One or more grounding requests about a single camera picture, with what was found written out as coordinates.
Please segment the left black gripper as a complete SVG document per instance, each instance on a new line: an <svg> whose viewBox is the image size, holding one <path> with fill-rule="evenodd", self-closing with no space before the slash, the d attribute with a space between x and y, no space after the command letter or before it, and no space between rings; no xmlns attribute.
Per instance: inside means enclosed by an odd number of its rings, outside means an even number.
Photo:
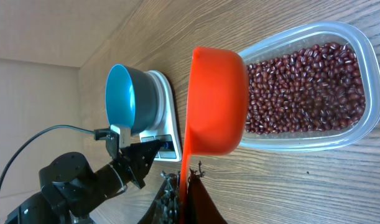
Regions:
<svg viewBox="0 0 380 224"><path fill-rule="evenodd" d="M120 155L113 159L111 165L118 174L122 186L132 182L142 189L146 184L144 178L149 170L162 143L160 140L131 144Z"/></svg>

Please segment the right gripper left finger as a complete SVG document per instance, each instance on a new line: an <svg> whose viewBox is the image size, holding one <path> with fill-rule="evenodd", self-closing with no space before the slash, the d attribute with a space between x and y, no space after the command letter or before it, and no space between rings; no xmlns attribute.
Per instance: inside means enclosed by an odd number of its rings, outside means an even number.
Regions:
<svg viewBox="0 0 380 224"><path fill-rule="evenodd" d="M138 224L178 224L180 219L181 201L179 196L180 172L162 171L164 178L153 202Z"/></svg>

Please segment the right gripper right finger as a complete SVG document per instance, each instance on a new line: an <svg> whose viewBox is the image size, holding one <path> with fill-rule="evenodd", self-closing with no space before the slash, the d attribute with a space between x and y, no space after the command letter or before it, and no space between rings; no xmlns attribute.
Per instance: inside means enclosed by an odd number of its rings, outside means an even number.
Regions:
<svg viewBox="0 0 380 224"><path fill-rule="evenodd" d="M198 170L190 169L187 200L185 202L185 223L187 224L227 224L202 182L205 171L199 161Z"/></svg>

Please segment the orange measuring scoop blue handle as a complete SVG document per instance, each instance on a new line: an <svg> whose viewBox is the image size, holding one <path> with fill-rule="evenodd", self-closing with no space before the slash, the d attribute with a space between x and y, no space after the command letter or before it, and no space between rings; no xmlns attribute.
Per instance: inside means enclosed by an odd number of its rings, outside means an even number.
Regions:
<svg viewBox="0 0 380 224"><path fill-rule="evenodd" d="M180 172L186 203L192 156L222 156L239 145L248 110L248 72L235 52L196 47L192 55Z"/></svg>

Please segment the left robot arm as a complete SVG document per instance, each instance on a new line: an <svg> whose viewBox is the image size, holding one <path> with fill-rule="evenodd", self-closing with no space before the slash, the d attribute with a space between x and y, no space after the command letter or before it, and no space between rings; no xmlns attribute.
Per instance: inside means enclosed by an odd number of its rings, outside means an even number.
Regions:
<svg viewBox="0 0 380 224"><path fill-rule="evenodd" d="M153 140L120 148L117 140L109 139L106 149L112 161L96 172L83 154L63 154L39 171L40 192L14 209L6 223L86 223L104 201L125 193L128 183L145 186L160 147Z"/></svg>

